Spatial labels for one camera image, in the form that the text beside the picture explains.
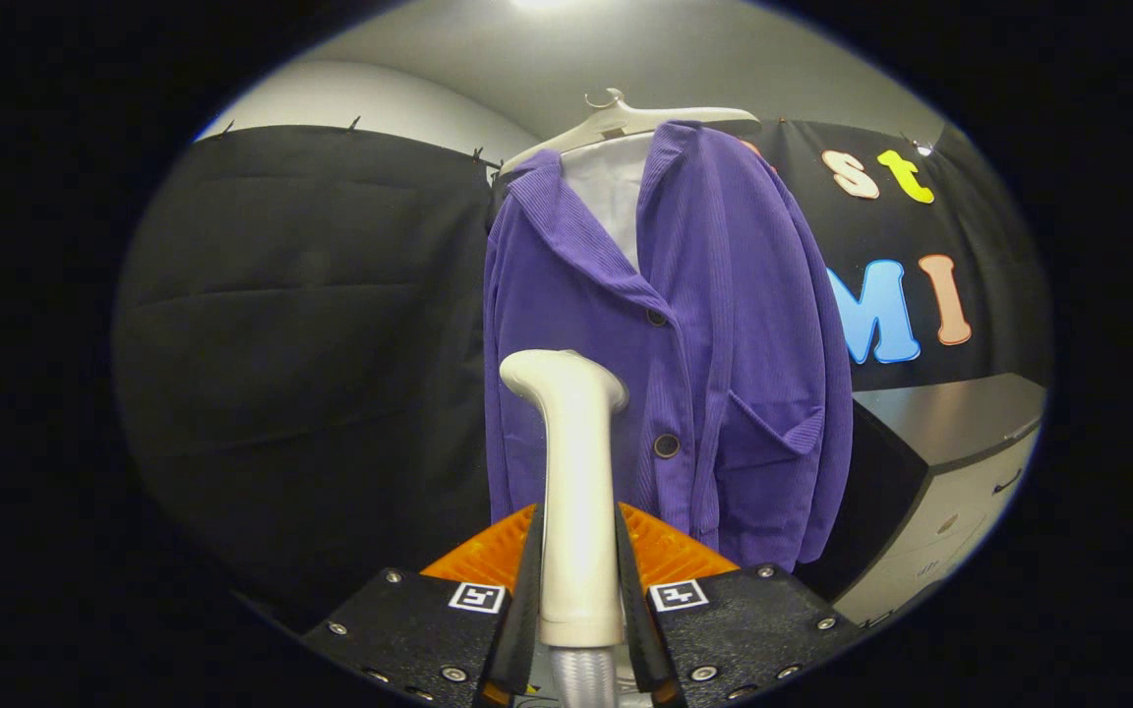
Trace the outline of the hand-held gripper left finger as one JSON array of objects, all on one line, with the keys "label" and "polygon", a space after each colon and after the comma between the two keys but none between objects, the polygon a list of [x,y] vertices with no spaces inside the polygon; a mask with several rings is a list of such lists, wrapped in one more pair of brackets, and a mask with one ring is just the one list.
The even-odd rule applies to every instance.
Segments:
[{"label": "hand-held gripper left finger", "polygon": [[360,707],[511,707],[530,677],[543,515],[530,505],[415,572],[383,568],[303,636]]}]

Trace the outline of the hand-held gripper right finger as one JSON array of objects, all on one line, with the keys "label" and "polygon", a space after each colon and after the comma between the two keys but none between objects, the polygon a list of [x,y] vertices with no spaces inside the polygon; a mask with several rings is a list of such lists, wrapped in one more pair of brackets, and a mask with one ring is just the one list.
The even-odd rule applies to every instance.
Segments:
[{"label": "hand-held gripper right finger", "polygon": [[759,707],[863,629],[782,568],[741,568],[661,519],[616,512],[634,682],[656,707]]}]

